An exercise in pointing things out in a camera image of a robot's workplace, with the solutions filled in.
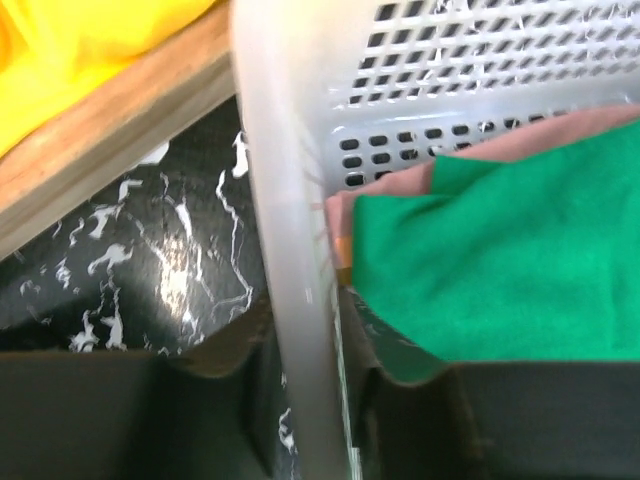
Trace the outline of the pink sweater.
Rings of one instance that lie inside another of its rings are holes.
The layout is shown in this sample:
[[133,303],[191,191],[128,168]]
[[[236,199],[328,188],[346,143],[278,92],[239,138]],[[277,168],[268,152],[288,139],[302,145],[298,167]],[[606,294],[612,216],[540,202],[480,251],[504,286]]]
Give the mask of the pink sweater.
[[[508,133],[466,147],[454,155],[485,162],[511,163],[555,147],[625,125],[639,118],[637,104],[606,106],[563,114],[518,127]],[[418,196],[431,186],[435,162],[388,173],[373,183],[353,191],[341,191],[325,201],[326,216],[340,285],[351,283],[352,212],[361,195]]]

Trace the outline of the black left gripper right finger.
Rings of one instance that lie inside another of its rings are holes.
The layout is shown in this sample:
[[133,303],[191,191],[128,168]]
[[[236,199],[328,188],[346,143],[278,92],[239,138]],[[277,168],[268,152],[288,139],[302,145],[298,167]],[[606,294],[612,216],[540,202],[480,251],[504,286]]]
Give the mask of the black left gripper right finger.
[[634,362],[446,362],[338,291],[366,479],[635,479]]

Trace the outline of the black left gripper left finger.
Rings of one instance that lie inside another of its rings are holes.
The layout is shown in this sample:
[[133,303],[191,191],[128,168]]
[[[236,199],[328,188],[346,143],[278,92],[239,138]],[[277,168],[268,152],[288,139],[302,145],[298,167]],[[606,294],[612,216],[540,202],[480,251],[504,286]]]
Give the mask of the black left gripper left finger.
[[269,479],[273,317],[247,312],[186,353],[71,353],[49,328],[1,333],[5,479]]

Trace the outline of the green shirt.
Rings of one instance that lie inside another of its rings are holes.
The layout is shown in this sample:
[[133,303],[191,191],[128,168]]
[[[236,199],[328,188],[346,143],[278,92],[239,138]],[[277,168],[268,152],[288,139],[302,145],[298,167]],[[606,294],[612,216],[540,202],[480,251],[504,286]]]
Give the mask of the green shirt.
[[639,125],[514,163],[442,156],[427,194],[362,196],[355,290],[444,361],[639,357]]

